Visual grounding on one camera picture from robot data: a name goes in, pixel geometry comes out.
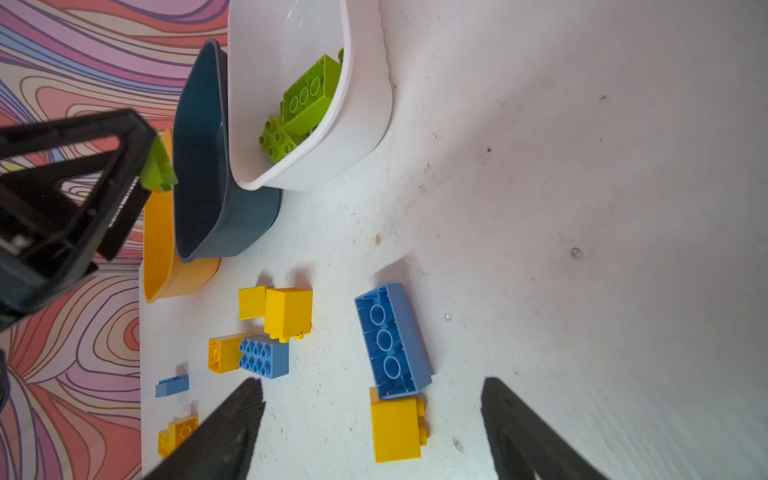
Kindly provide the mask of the green lego brick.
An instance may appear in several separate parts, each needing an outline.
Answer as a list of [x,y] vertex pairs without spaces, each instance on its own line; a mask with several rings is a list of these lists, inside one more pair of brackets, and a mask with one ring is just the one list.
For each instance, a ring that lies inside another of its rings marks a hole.
[[295,150],[305,138],[305,135],[289,133],[279,116],[270,115],[259,136],[259,144],[268,157],[274,163],[278,163]]
[[282,124],[294,135],[306,135],[323,120],[333,100],[341,65],[323,55],[283,94]]

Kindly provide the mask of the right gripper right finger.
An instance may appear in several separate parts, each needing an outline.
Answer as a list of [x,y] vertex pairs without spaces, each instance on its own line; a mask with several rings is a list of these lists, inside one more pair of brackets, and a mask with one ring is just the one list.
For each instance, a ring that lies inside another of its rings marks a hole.
[[496,377],[484,380],[481,413],[500,479],[606,479]]

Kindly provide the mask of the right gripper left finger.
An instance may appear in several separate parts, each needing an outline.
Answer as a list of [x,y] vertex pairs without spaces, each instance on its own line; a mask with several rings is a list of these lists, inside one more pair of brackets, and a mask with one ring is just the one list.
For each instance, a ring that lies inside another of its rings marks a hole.
[[244,380],[191,437],[147,477],[246,479],[264,411],[262,382],[255,378]]

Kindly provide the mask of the green lego brick lowest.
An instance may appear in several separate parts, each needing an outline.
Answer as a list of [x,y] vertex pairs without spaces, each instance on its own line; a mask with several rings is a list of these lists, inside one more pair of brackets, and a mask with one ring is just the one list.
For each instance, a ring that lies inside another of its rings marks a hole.
[[139,175],[140,185],[152,193],[170,192],[178,184],[171,161],[172,138],[169,131],[158,136],[152,144]]

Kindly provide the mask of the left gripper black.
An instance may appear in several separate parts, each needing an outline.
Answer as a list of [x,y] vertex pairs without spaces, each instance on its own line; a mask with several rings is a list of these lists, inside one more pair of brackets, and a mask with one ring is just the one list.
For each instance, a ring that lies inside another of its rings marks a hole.
[[[3,127],[1,157],[114,137],[99,154],[1,176],[1,328],[9,329],[81,285],[99,270],[94,257],[114,260],[151,192],[138,183],[99,245],[99,198],[123,197],[139,175],[155,130],[134,110]],[[98,173],[81,201],[61,182]]]

